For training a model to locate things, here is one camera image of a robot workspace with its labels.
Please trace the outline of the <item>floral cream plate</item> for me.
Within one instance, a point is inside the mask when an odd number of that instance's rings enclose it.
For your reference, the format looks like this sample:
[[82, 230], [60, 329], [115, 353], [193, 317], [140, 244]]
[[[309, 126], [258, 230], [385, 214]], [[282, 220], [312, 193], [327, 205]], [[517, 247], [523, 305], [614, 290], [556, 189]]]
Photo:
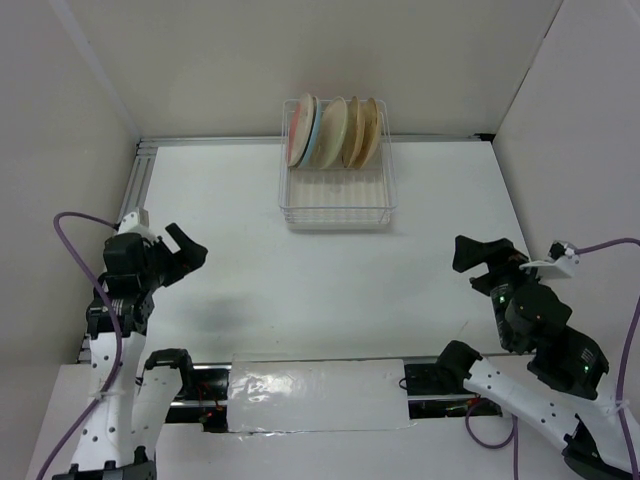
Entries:
[[356, 167], [363, 168], [372, 158], [381, 136], [379, 107], [375, 99], [369, 98], [364, 105], [365, 132]]
[[362, 101], [353, 96], [348, 105], [348, 125], [342, 145], [342, 164], [350, 168], [362, 149], [366, 129], [366, 113]]

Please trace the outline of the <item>pink and cream plate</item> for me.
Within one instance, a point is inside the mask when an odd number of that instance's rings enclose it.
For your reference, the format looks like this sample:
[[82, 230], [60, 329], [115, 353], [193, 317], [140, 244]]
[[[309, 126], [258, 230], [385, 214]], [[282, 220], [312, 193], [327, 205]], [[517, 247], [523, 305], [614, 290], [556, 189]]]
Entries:
[[297, 104], [289, 127], [287, 165], [297, 166], [307, 149], [315, 117], [314, 97], [304, 93]]

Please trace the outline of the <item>blue and cream plate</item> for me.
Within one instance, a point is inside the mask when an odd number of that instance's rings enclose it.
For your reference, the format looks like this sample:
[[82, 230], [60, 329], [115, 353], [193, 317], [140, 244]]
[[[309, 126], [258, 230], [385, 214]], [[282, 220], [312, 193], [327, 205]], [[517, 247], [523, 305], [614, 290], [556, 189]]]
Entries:
[[313, 97], [313, 101], [314, 101], [314, 116], [313, 116], [312, 128], [311, 128], [311, 132], [310, 132], [302, 159], [298, 164], [299, 168], [306, 167], [310, 163], [311, 156], [314, 151], [314, 148], [317, 142], [317, 137], [320, 130], [322, 104], [321, 104], [321, 101], [316, 96]]

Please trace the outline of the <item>white taped cover panel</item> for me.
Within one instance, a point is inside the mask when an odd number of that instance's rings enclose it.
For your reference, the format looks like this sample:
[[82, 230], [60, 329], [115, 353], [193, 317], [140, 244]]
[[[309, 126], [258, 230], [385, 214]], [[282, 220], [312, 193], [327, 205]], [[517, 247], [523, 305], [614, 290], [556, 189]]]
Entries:
[[227, 424], [234, 433], [387, 431], [411, 425], [400, 359], [236, 362]]

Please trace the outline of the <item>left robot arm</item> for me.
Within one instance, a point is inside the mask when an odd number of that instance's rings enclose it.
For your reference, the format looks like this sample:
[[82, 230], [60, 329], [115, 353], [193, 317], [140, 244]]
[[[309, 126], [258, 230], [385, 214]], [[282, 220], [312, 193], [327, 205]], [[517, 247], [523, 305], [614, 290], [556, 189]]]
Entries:
[[175, 223], [171, 251], [146, 221], [130, 214], [104, 244], [104, 272], [87, 276], [93, 299], [86, 310], [92, 390], [87, 407], [63, 435], [80, 435], [64, 479], [154, 479], [156, 445], [174, 398], [196, 390], [197, 374], [181, 348], [141, 357], [153, 295], [201, 268], [207, 249]]

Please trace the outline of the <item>green and cream plate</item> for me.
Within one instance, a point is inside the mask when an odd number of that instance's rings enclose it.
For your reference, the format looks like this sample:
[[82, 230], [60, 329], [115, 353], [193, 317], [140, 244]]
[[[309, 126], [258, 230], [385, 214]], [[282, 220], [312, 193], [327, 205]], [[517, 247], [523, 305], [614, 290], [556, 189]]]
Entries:
[[348, 125], [348, 107], [343, 97], [334, 98], [324, 110], [320, 135], [317, 166], [329, 168], [342, 148]]

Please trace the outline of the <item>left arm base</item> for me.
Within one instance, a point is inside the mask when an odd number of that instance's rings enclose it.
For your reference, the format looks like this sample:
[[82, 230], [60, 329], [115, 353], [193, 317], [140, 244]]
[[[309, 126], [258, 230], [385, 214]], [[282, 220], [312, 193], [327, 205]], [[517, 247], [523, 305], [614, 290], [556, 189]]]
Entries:
[[230, 364], [195, 364], [191, 386], [171, 403], [166, 424], [191, 424], [206, 433], [227, 433]]

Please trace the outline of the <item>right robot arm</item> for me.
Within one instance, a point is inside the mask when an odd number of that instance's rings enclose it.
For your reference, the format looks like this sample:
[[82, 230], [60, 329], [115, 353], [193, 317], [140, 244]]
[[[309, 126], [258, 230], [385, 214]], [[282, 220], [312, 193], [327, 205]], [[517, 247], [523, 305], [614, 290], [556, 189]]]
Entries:
[[464, 273], [486, 265], [486, 273], [470, 285], [491, 300], [501, 347], [530, 355], [526, 369], [540, 386], [525, 385], [470, 345], [453, 340], [436, 360], [440, 387], [463, 388], [497, 404], [542, 435], [584, 479], [638, 478], [639, 423], [624, 385], [639, 317], [632, 317], [618, 373], [612, 376], [599, 344], [570, 326], [571, 308], [542, 281], [552, 274], [572, 277], [585, 254], [636, 242], [621, 238], [576, 247], [556, 241], [546, 259], [533, 261], [506, 238], [481, 242], [457, 236], [453, 269]]

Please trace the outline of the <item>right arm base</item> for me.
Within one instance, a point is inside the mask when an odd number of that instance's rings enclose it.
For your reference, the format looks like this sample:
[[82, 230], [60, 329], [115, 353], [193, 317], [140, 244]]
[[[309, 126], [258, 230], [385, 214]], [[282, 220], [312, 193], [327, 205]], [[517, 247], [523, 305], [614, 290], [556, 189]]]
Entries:
[[496, 404], [481, 402], [481, 397], [446, 378], [435, 363], [405, 363], [404, 377], [398, 381], [408, 399], [409, 418], [463, 418], [472, 407], [472, 416], [501, 416]]

